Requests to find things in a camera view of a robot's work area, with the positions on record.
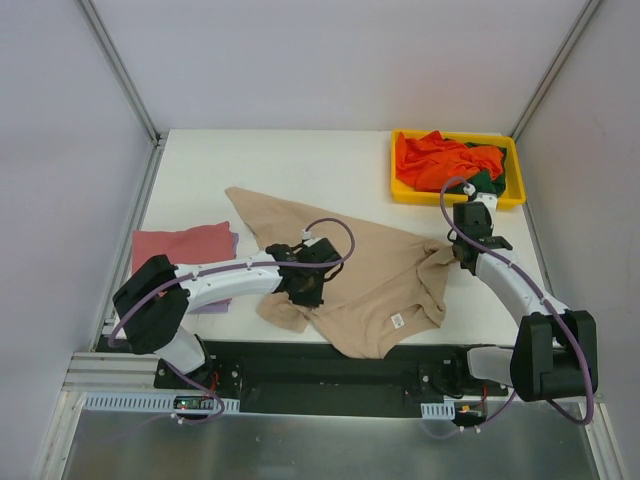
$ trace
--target gray floor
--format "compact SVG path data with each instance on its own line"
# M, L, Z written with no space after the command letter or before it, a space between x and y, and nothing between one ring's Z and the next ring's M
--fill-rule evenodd
M126 434L151 416L83 412L64 478L598 478L584 431L542 403L516 402L480 434L449 440L423 430L448 422L249 415L195 427L161 418Z

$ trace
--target red cloth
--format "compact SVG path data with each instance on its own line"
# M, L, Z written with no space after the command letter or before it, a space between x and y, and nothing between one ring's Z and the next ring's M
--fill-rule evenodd
M133 232L131 271L154 255L166 254L171 263L200 264L232 260L229 222L202 225L180 232Z
M451 177L468 180L481 170L489 170L491 180L503 173L498 147L469 148L445 140L437 130L422 138L405 138L400 133L396 140L396 177L416 190L439 191Z

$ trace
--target folded purple cloth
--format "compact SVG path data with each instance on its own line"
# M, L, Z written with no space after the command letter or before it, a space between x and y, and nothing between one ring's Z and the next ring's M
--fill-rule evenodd
M236 257L236 250L238 249L238 240L240 236L237 233L231 232L233 241L233 256ZM203 305L202 307L194 310L192 313L227 313L229 311L229 303L231 299L221 300L219 302L210 303L209 305Z

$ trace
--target plastic bin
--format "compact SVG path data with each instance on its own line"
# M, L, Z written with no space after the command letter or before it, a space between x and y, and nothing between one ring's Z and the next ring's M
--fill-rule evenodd
M396 178L396 140L400 132L404 133L406 138L421 138L431 132L422 132L419 130L394 130L391 135L391 196L393 200L399 203L413 203L421 205L439 205L440 193L438 192L418 192L414 188L405 185ZM518 152L516 144L511 137L503 137L500 135L477 135L475 133L455 133L441 132L445 138L452 138L462 143L475 142L484 143L486 145L496 145L507 149L507 158L504 162L506 170L506 190L498 198L498 208L500 210L508 210L516 205L522 205L527 199L522 183L522 174L520 173L520 162L518 160ZM467 200L466 195L456 195L447 193L445 202L451 205L454 202L464 202Z

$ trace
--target white ventilation grille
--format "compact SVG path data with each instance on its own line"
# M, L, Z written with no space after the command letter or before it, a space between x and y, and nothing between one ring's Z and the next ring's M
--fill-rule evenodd
M444 403L422 403L420 410L424 420L453 420L456 418L456 407L451 400L445 400Z
M171 413L177 411L173 408L175 398L176 395L173 394L91 392L87 395L84 408L105 412ZM222 402L225 406L225 413L240 413L240 400L223 398ZM216 413L220 408L214 400L205 400L202 402L202 406L206 410L191 410L189 413L210 414Z

